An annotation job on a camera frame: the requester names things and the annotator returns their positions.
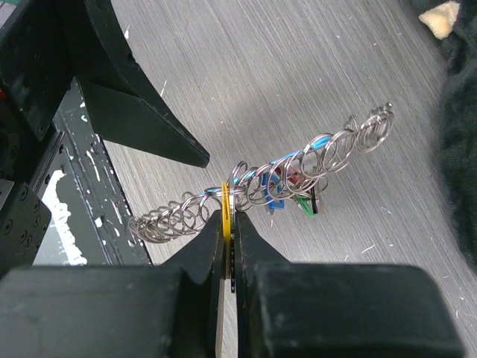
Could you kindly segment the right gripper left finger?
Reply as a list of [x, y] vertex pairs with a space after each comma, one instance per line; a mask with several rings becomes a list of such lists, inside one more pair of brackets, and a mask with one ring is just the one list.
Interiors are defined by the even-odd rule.
[[30, 266], [1, 279], [3, 357], [219, 357], [221, 214], [158, 266]]

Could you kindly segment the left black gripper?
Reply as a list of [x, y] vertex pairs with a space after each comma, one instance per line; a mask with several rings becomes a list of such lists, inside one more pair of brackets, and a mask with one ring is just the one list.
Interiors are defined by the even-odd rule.
[[38, 140], [69, 89], [72, 68], [78, 78], [168, 110], [136, 62], [111, 1], [20, 1], [1, 25], [1, 88]]

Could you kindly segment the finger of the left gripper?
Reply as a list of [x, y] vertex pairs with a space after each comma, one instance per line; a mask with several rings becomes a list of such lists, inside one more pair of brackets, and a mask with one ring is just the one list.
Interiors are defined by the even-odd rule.
[[190, 166], [205, 168], [208, 151], [170, 111], [143, 98], [91, 82], [81, 84], [93, 130], [103, 139]]

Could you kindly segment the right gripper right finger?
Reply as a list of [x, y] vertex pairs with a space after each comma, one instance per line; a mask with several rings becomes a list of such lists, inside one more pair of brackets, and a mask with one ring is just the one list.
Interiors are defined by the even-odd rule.
[[292, 263], [235, 217], [240, 357], [463, 357], [439, 287], [421, 268]]

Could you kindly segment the yellow tagged key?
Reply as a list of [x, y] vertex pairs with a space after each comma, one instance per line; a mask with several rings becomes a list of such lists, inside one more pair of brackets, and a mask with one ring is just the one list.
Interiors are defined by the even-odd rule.
[[230, 175], [227, 183], [221, 184], [221, 217], [224, 248], [226, 251], [225, 277], [230, 279], [230, 290], [236, 291], [235, 279], [235, 249], [234, 249], [234, 224], [235, 224], [235, 183], [233, 175]]

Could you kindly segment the green tagged key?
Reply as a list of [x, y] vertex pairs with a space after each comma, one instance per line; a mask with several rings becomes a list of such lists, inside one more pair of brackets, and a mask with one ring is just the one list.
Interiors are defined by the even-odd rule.
[[314, 190], [305, 192], [294, 197], [297, 206], [310, 218], [315, 217], [320, 211], [320, 196]]

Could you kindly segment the red tagged key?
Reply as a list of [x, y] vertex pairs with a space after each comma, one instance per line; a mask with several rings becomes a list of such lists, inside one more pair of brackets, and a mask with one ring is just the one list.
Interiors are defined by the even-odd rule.
[[301, 174], [293, 167], [290, 168], [283, 168], [283, 167], [278, 167], [275, 170], [275, 174], [278, 176], [279, 181], [283, 185], [288, 185], [294, 189], [299, 187], [301, 183], [303, 182], [303, 178]]

